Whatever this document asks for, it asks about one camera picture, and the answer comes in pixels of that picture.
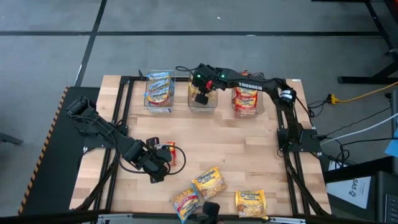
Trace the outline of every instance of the ramen noodle package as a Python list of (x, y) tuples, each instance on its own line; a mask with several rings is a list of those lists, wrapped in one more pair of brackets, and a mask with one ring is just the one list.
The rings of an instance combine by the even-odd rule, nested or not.
[(205, 200), (227, 188), (224, 178), (218, 172), (218, 167), (205, 172), (192, 181)]
[(170, 153), (172, 155), (172, 160), (169, 162), (171, 166), (175, 165), (175, 148), (173, 146), (175, 146), (175, 142), (166, 142), (166, 143), (160, 143), (155, 145), (155, 148), (157, 150), (161, 149), (163, 146), (169, 146), (170, 149)]
[(236, 192), (235, 203), (239, 217), (257, 217), (268, 219), (266, 215), (267, 202), (263, 190), (252, 192)]
[(188, 189), (174, 196), (170, 201), (182, 223), (200, 207), (198, 192), (192, 184)]

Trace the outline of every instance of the wooden table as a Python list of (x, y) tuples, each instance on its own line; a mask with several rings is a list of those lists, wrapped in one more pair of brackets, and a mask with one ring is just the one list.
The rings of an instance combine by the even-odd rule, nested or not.
[[(105, 75), (99, 92), (97, 110), (108, 121), (112, 118), (119, 81), (120, 76)], [(306, 105), (301, 81), (287, 80), (287, 83)], [(277, 155), (277, 115), (267, 94), (263, 93), (266, 109), (263, 114), (251, 119), (234, 119), (230, 109), (231, 90), (219, 90), (214, 114), (193, 114), (189, 110), (186, 82), (176, 83), (174, 111), (171, 114), (150, 114), (144, 108), (144, 91), (144, 82), (134, 82), (127, 119), (129, 136), (143, 141), (154, 136), (159, 137), (161, 142), (174, 141), (185, 151), (187, 165), (181, 173), (167, 176), (164, 182), (158, 184), (151, 184), (148, 175), (131, 174), (119, 169), (111, 208), (113, 212), (174, 214), (170, 198), (186, 189), (192, 179), (218, 166), (228, 185), (224, 192), (211, 198), (212, 202), (220, 204), (220, 215), (237, 215), (235, 191), (260, 189), (266, 193), (268, 215), (292, 215), (284, 160)], [(127, 86), (121, 105), (124, 105), (126, 92)], [(297, 105), (298, 120), (309, 128), (306, 112)], [(70, 208), (79, 206), (93, 190), (100, 176), (103, 156), (104, 149), (99, 148), (83, 157)], [(330, 212), (318, 159), (309, 153), (301, 153), (300, 156), (309, 191), (323, 209)], [(181, 164), (182, 156), (177, 153), (177, 165), (172, 172)], [(303, 212), (297, 186), (295, 192), (299, 212)], [(103, 193), (101, 208), (105, 200), (106, 193)]]

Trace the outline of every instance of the gray carpet floor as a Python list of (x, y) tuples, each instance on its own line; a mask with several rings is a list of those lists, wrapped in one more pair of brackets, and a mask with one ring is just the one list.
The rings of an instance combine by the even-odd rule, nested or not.
[[(0, 0), (0, 31), (91, 31), (100, 0)], [(383, 2), (373, 2), (393, 42), (397, 27)], [(363, 3), (310, 0), (160, 1), (108, 0), (99, 31), (377, 31)], [(63, 89), (73, 86), (89, 37), (0, 36), (0, 132), (24, 140), (0, 144), (0, 216), (16, 215)], [(337, 76), (371, 76), (392, 62), (375, 37), (122, 36), (97, 37), (82, 86), (100, 86), (103, 75), (137, 75), (140, 69), (194, 67), (208, 63), (235, 70), (262, 71), (267, 77), (303, 80), (307, 102), (328, 93), (348, 99), (380, 85), (342, 85)], [(352, 103), (325, 105), (313, 119), (329, 133), (389, 106), (384, 94)], [(348, 133), (390, 115), (379, 114)], [(390, 123), (347, 139), (391, 136)], [(387, 156), (388, 142), (347, 147), (350, 159)], [(323, 150), (337, 155), (335, 143)]]

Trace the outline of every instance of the blue object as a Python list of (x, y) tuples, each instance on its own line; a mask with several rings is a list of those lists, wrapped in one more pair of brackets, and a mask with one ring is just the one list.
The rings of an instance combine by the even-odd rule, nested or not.
[[(394, 138), (398, 138), (398, 129), (394, 132)], [(384, 151), (388, 155), (398, 157), (398, 140), (391, 140), (390, 144), (387, 146), (387, 149)]]

